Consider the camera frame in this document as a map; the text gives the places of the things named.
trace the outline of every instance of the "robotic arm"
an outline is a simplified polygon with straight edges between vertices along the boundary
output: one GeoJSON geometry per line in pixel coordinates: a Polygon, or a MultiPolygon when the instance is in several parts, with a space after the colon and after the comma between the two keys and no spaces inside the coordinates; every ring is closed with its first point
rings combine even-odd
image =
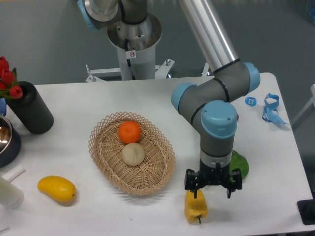
{"type": "MultiPolygon", "coordinates": [[[[230,198],[231,192],[242,189],[241,171],[229,170],[237,129],[237,112],[230,102],[256,89],[260,74],[253,64],[238,58],[210,0],[179,1],[215,76],[199,86],[181,84],[172,93],[175,109],[200,134],[199,171],[186,170],[185,189],[196,198],[198,189],[222,185],[230,198]]],[[[110,24],[108,35],[118,48],[123,80],[152,78],[161,29],[147,12],[147,1],[79,0],[78,4],[88,24],[110,24]],[[154,53],[148,54],[150,48],[154,53]],[[130,50],[143,52],[142,58],[130,63],[126,59],[130,50]]]]}
{"type": "Polygon", "coordinates": [[[185,189],[196,198],[198,189],[222,185],[230,198],[231,192],[242,189],[241,171],[229,171],[237,128],[237,112],[230,102],[256,89],[260,74],[238,58],[209,0],[180,3],[215,76],[199,86],[181,84],[171,97],[179,114],[200,134],[200,168],[186,170],[185,189]]]}

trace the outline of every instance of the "red tulip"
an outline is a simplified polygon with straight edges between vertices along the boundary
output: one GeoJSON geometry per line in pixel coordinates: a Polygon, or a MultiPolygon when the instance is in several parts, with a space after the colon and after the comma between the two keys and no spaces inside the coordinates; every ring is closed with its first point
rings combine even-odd
{"type": "Polygon", "coordinates": [[[0,71],[2,70],[8,70],[10,68],[8,61],[5,59],[5,57],[0,57],[0,71]]]}
{"type": "Polygon", "coordinates": [[[14,81],[14,75],[10,70],[4,69],[1,73],[2,82],[9,85],[14,81]]]}
{"type": "Polygon", "coordinates": [[[2,90],[6,90],[6,85],[4,83],[0,82],[0,89],[2,90]]]}
{"type": "Polygon", "coordinates": [[[15,85],[12,88],[10,88],[9,94],[10,94],[10,97],[18,99],[23,96],[23,91],[20,86],[15,85]]]}

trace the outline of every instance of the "blue lanyard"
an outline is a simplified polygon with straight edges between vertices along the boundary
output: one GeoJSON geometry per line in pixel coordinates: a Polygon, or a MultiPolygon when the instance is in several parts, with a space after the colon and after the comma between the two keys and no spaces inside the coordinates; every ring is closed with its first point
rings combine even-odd
{"type": "Polygon", "coordinates": [[[277,107],[279,106],[279,96],[275,94],[267,94],[265,98],[265,107],[262,114],[262,118],[266,122],[272,122],[272,123],[280,123],[280,124],[288,124],[284,122],[280,116],[278,116],[277,107]],[[267,99],[272,98],[275,99],[275,102],[268,103],[267,99]]]}

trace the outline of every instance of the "metal bowl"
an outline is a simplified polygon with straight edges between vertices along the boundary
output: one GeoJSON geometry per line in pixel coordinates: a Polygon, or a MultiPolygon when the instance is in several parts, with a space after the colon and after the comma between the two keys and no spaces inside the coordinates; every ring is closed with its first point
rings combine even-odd
{"type": "Polygon", "coordinates": [[[11,122],[0,116],[0,168],[12,162],[21,149],[21,137],[11,122]]]}

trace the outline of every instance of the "pepper stem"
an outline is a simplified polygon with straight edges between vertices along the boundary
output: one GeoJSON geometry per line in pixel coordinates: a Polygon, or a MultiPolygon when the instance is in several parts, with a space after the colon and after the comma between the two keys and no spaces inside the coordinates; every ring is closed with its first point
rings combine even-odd
{"type": "Polygon", "coordinates": [[[201,215],[196,216],[199,220],[199,224],[201,224],[201,215]]]}

